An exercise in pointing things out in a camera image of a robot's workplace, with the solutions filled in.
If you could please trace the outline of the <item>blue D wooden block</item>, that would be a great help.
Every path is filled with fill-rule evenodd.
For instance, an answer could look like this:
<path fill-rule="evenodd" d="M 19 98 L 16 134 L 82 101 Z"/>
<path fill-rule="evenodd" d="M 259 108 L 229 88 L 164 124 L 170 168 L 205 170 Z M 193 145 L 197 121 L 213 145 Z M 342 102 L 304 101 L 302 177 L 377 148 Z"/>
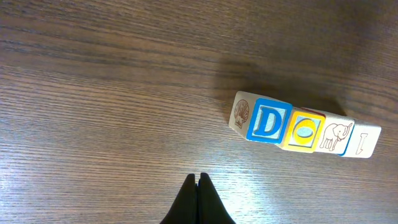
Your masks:
<path fill-rule="evenodd" d="M 247 141 L 280 144 L 292 110 L 290 103 L 238 91 L 228 124 Z"/>

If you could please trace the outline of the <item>letter I wooden block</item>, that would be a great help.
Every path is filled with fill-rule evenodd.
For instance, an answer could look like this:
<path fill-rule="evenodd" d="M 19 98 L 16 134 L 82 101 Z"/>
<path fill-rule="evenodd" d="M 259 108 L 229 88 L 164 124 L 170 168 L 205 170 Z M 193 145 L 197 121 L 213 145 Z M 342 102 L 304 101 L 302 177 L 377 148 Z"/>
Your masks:
<path fill-rule="evenodd" d="M 370 158 L 381 130 L 376 124 L 356 119 L 346 149 L 340 157 Z"/>

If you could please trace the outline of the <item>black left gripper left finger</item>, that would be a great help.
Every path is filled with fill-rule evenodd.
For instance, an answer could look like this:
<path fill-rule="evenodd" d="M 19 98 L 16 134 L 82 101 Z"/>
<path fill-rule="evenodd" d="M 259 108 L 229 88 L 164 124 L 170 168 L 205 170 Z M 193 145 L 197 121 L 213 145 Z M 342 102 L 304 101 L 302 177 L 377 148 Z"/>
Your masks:
<path fill-rule="evenodd" d="M 197 184 L 195 175 L 185 178 L 170 210 L 160 224 L 194 224 L 197 218 Z"/>

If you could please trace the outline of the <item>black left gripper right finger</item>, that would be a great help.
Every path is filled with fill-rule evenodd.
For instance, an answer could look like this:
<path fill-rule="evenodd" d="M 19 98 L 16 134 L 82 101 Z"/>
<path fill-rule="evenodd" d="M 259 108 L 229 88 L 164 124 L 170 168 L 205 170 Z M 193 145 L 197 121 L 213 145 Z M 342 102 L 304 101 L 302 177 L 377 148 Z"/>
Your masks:
<path fill-rule="evenodd" d="M 210 176 L 202 172 L 198 182 L 197 223 L 199 224 L 235 224 L 226 211 Z"/>

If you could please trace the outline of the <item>yellow O wooden block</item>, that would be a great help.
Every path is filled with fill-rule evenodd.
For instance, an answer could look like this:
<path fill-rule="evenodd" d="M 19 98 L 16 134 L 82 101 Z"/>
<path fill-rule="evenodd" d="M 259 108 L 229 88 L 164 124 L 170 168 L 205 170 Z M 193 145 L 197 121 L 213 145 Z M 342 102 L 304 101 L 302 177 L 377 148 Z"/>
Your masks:
<path fill-rule="evenodd" d="M 286 151 L 315 152 L 325 119 L 320 113 L 293 107 L 282 141 L 276 146 Z"/>

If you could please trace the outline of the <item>elephant picture wooden block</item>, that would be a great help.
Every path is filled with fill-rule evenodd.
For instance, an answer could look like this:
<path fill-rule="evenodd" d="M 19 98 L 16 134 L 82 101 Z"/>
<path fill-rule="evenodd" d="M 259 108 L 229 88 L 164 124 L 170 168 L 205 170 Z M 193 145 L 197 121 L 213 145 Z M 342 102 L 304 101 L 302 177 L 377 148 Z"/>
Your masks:
<path fill-rule="evenodd" d="M 325 123 L 315 151 L 342 154 L 348 145 L 349 137 L 354 128 L 354 119 L 326 111 L 317 110 L 317 113 L 325 117 Z"/>

